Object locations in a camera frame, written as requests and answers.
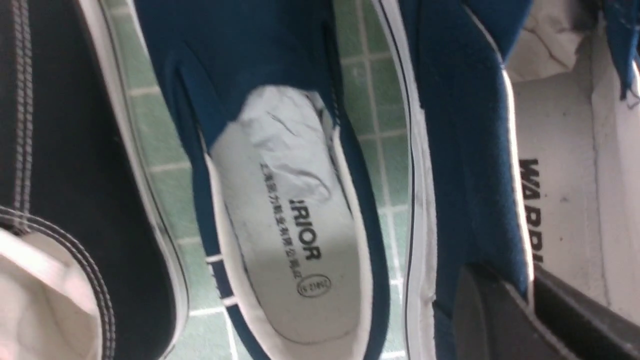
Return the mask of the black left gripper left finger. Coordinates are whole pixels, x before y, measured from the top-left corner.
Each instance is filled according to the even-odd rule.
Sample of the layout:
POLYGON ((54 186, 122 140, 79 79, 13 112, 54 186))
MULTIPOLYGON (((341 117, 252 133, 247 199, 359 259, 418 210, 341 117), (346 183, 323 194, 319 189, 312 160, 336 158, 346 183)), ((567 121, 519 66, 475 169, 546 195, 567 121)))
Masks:
POLYGON ((459 360, 576 360, 512 285, 482 264, 459 273, 452 318, 459 360))

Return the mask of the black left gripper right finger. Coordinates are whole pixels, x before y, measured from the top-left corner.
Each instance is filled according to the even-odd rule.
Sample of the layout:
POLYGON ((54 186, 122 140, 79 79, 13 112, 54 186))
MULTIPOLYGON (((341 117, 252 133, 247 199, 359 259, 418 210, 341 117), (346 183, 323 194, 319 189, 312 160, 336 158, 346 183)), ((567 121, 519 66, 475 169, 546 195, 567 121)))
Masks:
POLYGON ((535 268, 535 315, 580 360, 638 360, 640 328, 558 278, 535 268))

